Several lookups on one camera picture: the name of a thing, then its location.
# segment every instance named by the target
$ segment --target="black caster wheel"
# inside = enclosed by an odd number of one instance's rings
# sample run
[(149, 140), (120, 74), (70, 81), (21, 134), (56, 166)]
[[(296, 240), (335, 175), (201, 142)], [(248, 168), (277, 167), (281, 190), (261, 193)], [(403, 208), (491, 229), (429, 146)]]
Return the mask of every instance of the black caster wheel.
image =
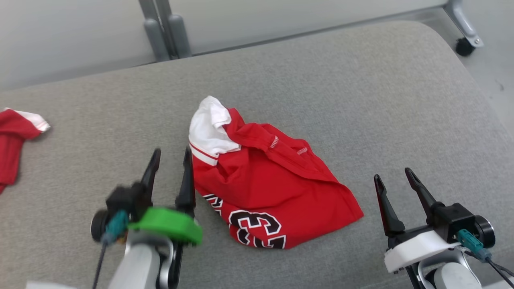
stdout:
[(475, 47), (466, 38), (461, 38), (457, 41), (455, 52), (460, 56), (470, 56), (473, 51), (475, 51)]
[(99, 210), (96, 212), (95, 216), (91, 220), (91, 237), (93, 240), (100, 242), (100, 238), (102, 238), (108, 222), (109, 212), (107, 210)]

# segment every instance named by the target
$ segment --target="white sleeve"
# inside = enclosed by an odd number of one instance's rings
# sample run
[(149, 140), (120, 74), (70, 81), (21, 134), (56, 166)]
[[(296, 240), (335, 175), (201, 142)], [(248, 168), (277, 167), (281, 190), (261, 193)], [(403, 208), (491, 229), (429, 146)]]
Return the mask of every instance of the white sleeve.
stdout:
[(241, 150), (241, 145), (232, 141), (223, 128), (224, 124), (231, 121), (228, 109), (219, 100), (212, 96), (202, 100), (189, 126), (189, 143), (193, 155), (215, 166), (219, 154)]

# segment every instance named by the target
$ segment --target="floor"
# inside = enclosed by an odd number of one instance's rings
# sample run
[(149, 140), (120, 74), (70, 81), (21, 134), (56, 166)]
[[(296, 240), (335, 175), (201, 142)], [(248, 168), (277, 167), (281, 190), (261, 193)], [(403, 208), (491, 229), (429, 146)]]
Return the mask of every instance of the floor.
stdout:
[[(464, 12), (484, 42), (468, 57), (459, 56), (507, 131), (514, 136), (514, 1), (464, 0)], [(393, 17), (427, 24), (452, 47), (463, 37), (443, 9)]]

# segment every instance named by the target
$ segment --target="gray table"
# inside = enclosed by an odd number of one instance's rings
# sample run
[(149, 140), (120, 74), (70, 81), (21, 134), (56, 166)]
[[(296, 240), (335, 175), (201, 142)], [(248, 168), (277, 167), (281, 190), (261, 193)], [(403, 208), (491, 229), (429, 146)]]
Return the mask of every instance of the gray table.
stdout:
[[(430, 28), (394, 22), (181, 59), (6, 92), (0, 104), (44, 116), (52, 130), (23, 149), (0, 195), (0, 287), (93, 282), (100, 246), (89, 223), (119, 183), (140, 178), (162, 148), (156, 205), (173, 203), (188, 126), (207, 95), (246, 121), (305, 138), (354, 193), (364, 218), (291, 250), (249, 248), (202, 200), (204, 243), (185, 251), (180, 288), (409, 288), (388, 274), (373, 175), (407, 227), (423, 210), (411, 167), (433, 195), (488, 218), (494, 259), (514, 268), (514, 144), (452, 49)], [(100, 287), (123, 255), (106, 254)], [(499, 280), (473, 266), (484, 284)]]

